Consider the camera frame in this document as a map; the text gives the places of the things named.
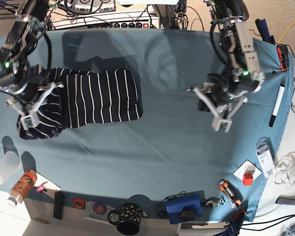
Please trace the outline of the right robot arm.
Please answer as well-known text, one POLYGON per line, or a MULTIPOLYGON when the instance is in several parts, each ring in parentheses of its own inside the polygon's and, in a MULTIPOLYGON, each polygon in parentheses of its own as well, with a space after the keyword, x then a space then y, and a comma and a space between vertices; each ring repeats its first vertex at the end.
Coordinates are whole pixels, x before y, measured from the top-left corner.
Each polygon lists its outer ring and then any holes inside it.
POLYGON ((16 22, 0 49, 0 92, 20 116, 24 130, 40 124, 39 108, 61 82, 48 82, 52 63, 52 45, 46 34, 46 24, 57 7, 55 0, 25 0, 15 12, 16 22), (31 66, 28 56, 40 38, 47 43, 47 68, 31 66))

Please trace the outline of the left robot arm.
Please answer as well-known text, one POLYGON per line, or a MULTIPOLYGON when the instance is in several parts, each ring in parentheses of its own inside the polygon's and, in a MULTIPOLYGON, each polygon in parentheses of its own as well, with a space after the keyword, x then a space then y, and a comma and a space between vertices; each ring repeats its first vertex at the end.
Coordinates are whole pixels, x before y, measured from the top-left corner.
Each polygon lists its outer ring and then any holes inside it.
POLYGON ((188 87, 199 99, 199 109, 211 112, 214 131, 229 132, 232 116, 257 93, 265 81, 246 21, 248 10, 241 0, 207 0, 212 17, 210 41, 224 64, 220 74, 209 73, 199 87, 188 87))

